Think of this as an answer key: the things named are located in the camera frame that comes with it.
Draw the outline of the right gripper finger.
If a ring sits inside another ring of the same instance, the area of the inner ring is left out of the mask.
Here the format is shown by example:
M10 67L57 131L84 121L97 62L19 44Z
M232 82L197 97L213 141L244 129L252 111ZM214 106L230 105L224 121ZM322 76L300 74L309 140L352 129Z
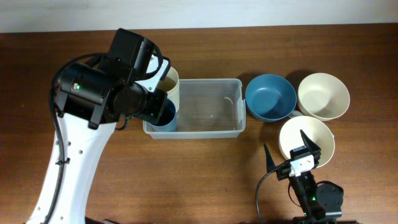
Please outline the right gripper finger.
M315 144L301 129L300 134L303 140L304 145L310 150L311 153L320 153L321 148Z
M273 158L270 154L269 148L267 147L266 144L264 144L264 151L266 153L266 169L267 173L272 173L275 169L275 164L273 161Z

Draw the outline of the cream cup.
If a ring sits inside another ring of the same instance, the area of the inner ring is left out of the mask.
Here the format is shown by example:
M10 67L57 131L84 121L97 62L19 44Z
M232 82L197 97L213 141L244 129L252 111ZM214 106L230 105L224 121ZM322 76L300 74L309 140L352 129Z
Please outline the cream cup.
M167 93L167 98L174 104L176 111L180 107L180 82L176 69L170 67L164 80L160 81L157 88Z

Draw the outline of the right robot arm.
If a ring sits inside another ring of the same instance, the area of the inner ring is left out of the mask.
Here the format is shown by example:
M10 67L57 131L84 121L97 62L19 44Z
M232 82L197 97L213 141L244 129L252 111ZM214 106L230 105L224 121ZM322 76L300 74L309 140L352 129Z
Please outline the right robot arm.
M293 223L336 223L342 216L344 190L330 181L316 182L311 170L319 165L321 148L316 145L303 130L300 135L304 145L290 151L290 159L275 165L272 156L265 147L267 174L256 187L256 209L259 210L259 188L262 182L275 173L278 180L289 180L289 189L293 189L303 211L302 217L293 218Z

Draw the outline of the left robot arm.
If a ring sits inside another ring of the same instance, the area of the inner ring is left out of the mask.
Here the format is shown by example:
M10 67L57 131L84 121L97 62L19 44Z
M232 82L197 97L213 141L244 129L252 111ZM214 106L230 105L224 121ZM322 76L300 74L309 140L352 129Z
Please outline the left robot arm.
M81 55L54 75L49 108L52 154L30 223L86 223L86 204L102 152L131 118L156 124L170 69L153 41L118 29L106 53Z

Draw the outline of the blue cup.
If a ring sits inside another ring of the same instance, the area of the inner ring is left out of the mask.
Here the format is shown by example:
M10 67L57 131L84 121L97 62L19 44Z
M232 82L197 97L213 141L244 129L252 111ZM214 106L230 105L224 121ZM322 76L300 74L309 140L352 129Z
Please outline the blue cup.
M177 129L177 111L174 103L167 99L164 111L157 124L149 123L157 132L173 132Z

